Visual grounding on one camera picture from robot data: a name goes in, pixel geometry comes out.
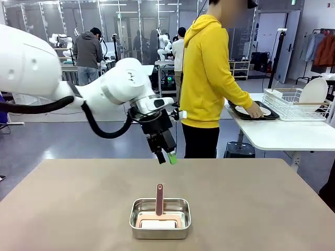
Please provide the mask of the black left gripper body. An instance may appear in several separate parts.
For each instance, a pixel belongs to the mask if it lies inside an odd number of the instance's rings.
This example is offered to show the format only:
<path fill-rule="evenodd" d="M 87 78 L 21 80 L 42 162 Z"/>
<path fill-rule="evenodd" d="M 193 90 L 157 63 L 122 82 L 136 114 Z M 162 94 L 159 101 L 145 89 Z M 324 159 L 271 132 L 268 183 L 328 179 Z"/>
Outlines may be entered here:
<path fill-rule="evenodd" d="M 141 118 L 141 128 L 147 136 L 151 152 L 156 154 L 162 150 L 166 153 L 175 151 L 176 143 L 170 131 L 172 126 L 172 121 L 165 109 Z"/>

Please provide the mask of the person's right hand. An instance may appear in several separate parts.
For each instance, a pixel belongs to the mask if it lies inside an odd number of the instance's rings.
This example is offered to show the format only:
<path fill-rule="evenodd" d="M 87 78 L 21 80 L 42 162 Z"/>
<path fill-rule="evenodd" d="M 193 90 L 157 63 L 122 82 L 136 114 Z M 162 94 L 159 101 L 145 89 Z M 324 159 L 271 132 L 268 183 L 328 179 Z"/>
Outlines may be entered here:
<path fill-rule="evenodd" d="M 253 101 L 252 105 L 245 110 L 251 118 L 257 119 L 264 117 L 263 111 L 260 109 L 260 106 L 255 101 Z"/>

